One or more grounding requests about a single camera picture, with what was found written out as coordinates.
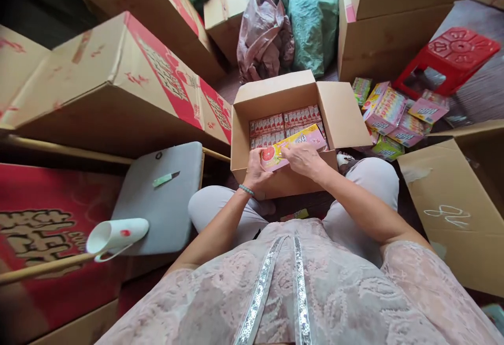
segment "silver sequin stripe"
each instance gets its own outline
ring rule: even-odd
[[[254,295],[252,296],[252,302],[250,302],[247,316],[241,325],[235,345],[246,345],[254,342],[271,285],[271,278],[273,276],[271,267],[275,265],[278,251],[280,251],[281,245],[286,238],[287,236],[278,237],[264,259]]]
[[[294,237],[294,256],[296,258],[296,287],[298,299],[299,342],[296,344],[311,345],[310,319],[308,317],[308,300],[306,298],[305,272],[303,254],[299,237]]]

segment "grapefruit image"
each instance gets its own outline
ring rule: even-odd
[[[270,161],[275,156],[275,148],[268,147],[262,152],[262,159],[264,161]]]

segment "beaded bracelet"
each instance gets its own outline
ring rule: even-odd
[[[239,186],[240,189],[242,190],[245,190],[247,193],[249,193],[251,196],[254,196],[254,192],[252,190],[250,190],[248,187],[246,186],[243,186],[243,185],[240,185]]]

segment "green plastic bag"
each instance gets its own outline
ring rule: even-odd
[[[293,70],[324,74],[333,60],[338,34],[338,0],[282,0],[292,24]]]

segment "pink plastic bag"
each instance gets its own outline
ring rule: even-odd
[[[294,59],[294,37],[282,0],[250,0],[236,51],[241,82],[278,76]]]

